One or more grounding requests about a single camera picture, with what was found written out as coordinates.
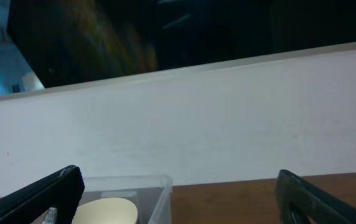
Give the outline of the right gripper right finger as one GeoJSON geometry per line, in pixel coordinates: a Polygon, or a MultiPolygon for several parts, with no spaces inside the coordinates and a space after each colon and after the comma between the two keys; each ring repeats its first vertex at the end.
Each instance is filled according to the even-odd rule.
{"type": "Polygon", "coordinates": [[[282,224],[356,224],[356,208],[288,170],[279,172],[275,197],[282,224]]]}

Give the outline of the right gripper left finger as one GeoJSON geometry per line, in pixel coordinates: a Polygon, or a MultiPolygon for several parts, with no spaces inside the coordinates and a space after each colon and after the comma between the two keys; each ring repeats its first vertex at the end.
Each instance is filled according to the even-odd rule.
{"type": "Polygon", "coordinates": [[[0,223],[32,223],[50,208],[55,223],[71,223],[84,190],[80,168],[64,167],[0,198],[0,223]]]}

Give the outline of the beige large bowl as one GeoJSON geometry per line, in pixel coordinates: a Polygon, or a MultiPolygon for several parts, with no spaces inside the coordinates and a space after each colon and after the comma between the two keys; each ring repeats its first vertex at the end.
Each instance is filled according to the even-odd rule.
{"type": "Polygon", "coordinates": [[[77,208],[72,224],[135,224],[138,209],[125,198],[103,198],[77,208]]]}

